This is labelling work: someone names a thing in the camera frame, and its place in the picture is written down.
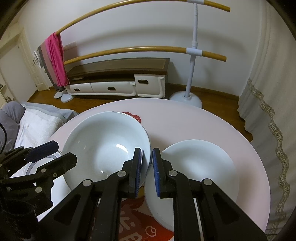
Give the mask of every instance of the white drawer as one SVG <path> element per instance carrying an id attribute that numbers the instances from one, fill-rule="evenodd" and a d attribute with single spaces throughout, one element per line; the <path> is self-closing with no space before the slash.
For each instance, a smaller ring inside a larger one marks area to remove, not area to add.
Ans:
<path id="1" fill-rule="evenodd" d="M 162 98 L 165 96 L 165 76 L 154 74 L 135 74 L 138 96 Z"/>
<path id="2" fill-rule="evenodd" d="M 135 96 L 134 81 L 96 82 L 91 83 L 95 95 Z"/>
<path id="3" fill-rule="evenodd" d="M 66 89 L 70 95 L 94 95 L 90 83 L 67 85 Z"/>

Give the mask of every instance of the white curtain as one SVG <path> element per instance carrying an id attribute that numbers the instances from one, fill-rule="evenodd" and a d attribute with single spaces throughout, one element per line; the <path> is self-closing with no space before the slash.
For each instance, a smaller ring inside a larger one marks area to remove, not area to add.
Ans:
<path id="1" fill-rule="evenodd" d="M 296 41 L 266 1 L 262 15 L 259 48 L 238 111 L 268 176 L 266 234 L 272 239 L 296 205 Z"/>

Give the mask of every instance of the dark wooden cabinet top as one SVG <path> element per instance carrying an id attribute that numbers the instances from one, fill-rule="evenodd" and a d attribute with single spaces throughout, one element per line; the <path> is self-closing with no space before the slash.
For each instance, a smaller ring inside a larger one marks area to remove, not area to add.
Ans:
<path id="1" fill-rule="evenodd" d="M 69 79 L 108 76 L 117 74 L 159 74 L 168 73 L 169 58 L 122 58 L 78 65 L 72 68 Z"/>

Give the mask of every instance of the white pole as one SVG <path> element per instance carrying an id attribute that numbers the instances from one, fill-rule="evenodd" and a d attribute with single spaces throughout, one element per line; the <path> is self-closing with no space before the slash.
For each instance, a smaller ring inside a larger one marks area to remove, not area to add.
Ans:
<path id="1" fill-rule="evenodd" d="M 197 3 L 194 3 L 194 25 L 193 25 L 193 41 L 192 41 L 192 48 L 197 48 Z M 186 91 L 185 91 L 185 98 L 190 98 L 190 89 L 192 84 L 194 66 L 195 66 L 195 55 L 190 56 L 190 70 L 189 70 L 189 77 L 187 81 Z"/>

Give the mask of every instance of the drawer handle hole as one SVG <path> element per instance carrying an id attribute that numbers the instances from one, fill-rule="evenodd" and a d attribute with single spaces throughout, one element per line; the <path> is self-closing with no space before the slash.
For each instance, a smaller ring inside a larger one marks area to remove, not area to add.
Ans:
<path id="1" fill-rule="evenodd" d="M 147 80 L 138 80 L 138 83 L 145 84 L 145 85 L 149 84 Z"/>

